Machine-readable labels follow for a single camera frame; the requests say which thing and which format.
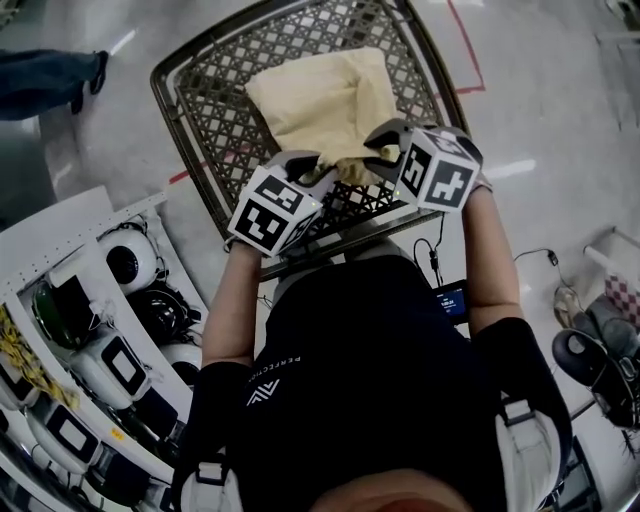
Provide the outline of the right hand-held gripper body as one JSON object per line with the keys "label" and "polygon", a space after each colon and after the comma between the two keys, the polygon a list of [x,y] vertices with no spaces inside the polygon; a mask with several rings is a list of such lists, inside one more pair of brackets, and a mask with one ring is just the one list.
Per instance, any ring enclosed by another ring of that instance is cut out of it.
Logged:
{"label": "right hand-held gripper body", "polygon": [[483,163],[471,138],[454,127],[401,135],[400,155],[394,198],[429,210],[461,210]]}

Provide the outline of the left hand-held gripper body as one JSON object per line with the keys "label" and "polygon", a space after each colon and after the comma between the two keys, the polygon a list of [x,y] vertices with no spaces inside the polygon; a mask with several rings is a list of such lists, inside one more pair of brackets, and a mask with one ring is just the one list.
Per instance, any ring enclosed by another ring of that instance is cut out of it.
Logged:
{"label": "left hand-held gripper body", "polygon": [[286,181],[281,167],[257,167],[243,188],[228,232],[275,257],[299,241],[322,204]]}

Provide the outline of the cream yellow cloth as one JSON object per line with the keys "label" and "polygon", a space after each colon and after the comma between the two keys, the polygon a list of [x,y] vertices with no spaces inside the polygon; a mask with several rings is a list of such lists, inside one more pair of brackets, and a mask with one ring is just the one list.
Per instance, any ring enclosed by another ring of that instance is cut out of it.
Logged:
{"label": "cream yellow cloth", "polygon": [[337,179],[354,186],[382,178],[364,165],[379,152],[364,146],[377,127],[397,116],[383,52],[364,47],[288,61],[253,76],[245,90],[283,151],[320,154]]}

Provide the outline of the person's left forearm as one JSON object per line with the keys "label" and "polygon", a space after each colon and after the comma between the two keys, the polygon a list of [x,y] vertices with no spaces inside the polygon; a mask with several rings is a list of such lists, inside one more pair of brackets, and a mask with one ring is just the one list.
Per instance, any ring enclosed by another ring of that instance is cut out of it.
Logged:
{"label": "person's left forearm", "polygon": [[202,366],[254,360],[261,253],[242,242],[231,245],[228,260],[209,307],[202,335]]}

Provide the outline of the person's legs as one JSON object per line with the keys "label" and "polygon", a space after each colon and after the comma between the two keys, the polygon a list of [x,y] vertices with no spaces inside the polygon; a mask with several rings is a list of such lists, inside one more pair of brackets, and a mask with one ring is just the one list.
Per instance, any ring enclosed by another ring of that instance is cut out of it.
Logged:
{"label": "person's legs", "polygon": [[[344,259],[346,262],[362,261],[383,256],[400,256],[405,259],[409,258],[408,254],[403,249],[388,238],[368,242],[353,249],[349,249],[344,253]],[[333,261],[330,258],[327,258],[315,263],[309,268],[294,271],[293,273],[289,273],[285,277],[280,278],[273,294],[272,303],[276,304],[293,284],[306,275],[324,267],[333,265]]]}

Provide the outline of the dark wicker glass-top table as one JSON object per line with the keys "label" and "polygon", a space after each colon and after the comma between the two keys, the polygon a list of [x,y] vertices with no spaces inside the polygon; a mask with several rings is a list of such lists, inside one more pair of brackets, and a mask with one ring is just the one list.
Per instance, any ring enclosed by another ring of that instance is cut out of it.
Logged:
{"label": "dark wicker glass-top table", "polygon": [[[240,194],[257,167],[283,150],[245,85],[291,60],[379,49],[386,60],[397,116],[415,128],[466,128],[439,52],[414,0],[261,0],[176,50],[153,71],[151,86],[186,168],[223,237]],[[397,143],[377,143],[377,158],[401,162]],[[414,207],[388,223],[379,217],[404,206],[395,181],[354,186],[339,180],[303,237],[262,271],[264,280],[312,266],[325,257],[439,219],[443,210]]]}

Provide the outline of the black smartphone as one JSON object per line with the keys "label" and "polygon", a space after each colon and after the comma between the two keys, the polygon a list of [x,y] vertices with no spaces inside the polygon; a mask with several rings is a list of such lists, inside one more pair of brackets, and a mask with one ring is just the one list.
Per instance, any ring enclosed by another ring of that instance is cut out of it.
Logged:
{"label": "black smartphone", "polygon": [[453,325],[457,326],[468,322],[466,279],[439,286],[434,289],[434,293]]}

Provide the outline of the black helmet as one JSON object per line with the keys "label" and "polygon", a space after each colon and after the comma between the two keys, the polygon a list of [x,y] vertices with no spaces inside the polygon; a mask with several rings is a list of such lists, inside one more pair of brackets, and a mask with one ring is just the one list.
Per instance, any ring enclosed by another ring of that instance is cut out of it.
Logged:
{"label": "black helmet", "polygon": [[182,294],[163,283],[127,296],[127,301],[152,341],[166,345],[178,341],[202,319]]}

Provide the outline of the white round headset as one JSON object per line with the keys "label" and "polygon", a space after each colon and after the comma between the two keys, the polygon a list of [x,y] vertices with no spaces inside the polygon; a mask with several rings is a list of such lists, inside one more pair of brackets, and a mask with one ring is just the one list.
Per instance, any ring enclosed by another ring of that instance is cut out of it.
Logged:
{"label": "white round headset", "polygon": [[157,254],[150,240],[130,229],[112,231],[99,240],[107,265],[125,295],[156,279]]}
{"label": "white round headset", "polygon": [[201,348],[189,343],[173,343],[161,346],[160,351],[183,382],[192,389],[201,369]]}

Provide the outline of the person's torso in black shirt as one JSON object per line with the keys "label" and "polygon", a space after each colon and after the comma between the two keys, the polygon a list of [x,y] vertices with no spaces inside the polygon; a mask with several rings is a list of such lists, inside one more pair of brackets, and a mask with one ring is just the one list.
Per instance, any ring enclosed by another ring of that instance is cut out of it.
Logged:
{"label": "person's torso in black shirt", "polygon": [[383,256],[306,275],[252,366],[200,371],[173,483],[220,462],[243,512],[309,512],[351,480],[410,469],[474,512],[535,512],[571,440],[525,320],[464,337],[415,265]]}

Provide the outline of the white metal shelf rack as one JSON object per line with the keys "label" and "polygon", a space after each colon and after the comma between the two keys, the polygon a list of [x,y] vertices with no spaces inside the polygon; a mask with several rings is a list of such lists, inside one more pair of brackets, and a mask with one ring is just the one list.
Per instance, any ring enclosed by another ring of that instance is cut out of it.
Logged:
{"label": "white metal shelf rack", "polygon": [[[158,193],[115,210],[103,188],[51,206],[0,233],[0,500],[13,510],[173,512],[171,480],[192,399],[190,389],[145,331],[111,270],[99,240],[119,229],[144,234],[157,254],[157,275],[202,314],[178,341],[201,348],[206,306],[173,247]],[[77,276],[95,314],[92,334],[119,330],[150,368],[152,386],[129,408],[101,402],[70,367],[68,350],[51,342],[32,312],[35,286]],[[40,396],[68,407],[101,440],[99,460],[83,475],[39,446],[25,410]]]}

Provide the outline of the black rectangular case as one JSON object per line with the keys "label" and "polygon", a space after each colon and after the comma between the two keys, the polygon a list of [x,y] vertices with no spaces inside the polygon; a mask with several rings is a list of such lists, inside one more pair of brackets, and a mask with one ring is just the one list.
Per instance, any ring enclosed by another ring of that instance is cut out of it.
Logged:
{"label": "black rectangular case", "polygon": [[94,324],[95,314],[77,276],[60,286],[51,286],[54,318],[59,333],[56,342],[64,348],[81,348]]}

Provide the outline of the pink checkered cloth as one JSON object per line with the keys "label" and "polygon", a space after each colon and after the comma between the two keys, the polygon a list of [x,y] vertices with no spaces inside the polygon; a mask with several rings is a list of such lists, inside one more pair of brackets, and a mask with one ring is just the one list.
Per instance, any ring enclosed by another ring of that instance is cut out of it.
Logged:
{"label": "pink checkered cloth", "polygon": [[605,295],[622,316],[640,330],[640,292],[624,278],[608,274],[605,277]]}

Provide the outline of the green glossy helmet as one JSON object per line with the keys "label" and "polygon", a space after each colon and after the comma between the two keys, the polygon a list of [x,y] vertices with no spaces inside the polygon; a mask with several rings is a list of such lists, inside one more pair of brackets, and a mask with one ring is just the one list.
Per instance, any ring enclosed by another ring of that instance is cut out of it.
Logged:
{"label": "green glossy helmet", "polygon": [[32,312],[45,336],[62,348],[76,348],[76,338],[65,323],[64,317],[56,305],[52,287],[46,282],[39,282],[34,289]]}

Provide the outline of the white pipe frame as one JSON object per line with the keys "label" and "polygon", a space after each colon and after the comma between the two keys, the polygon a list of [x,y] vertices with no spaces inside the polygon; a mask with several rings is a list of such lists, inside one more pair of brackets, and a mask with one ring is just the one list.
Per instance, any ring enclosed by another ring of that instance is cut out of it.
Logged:
{"label": "white pipe frame", "polygon": [[586,245],[583,254],[607,274],[640,286],[640,238],[613,226]]}

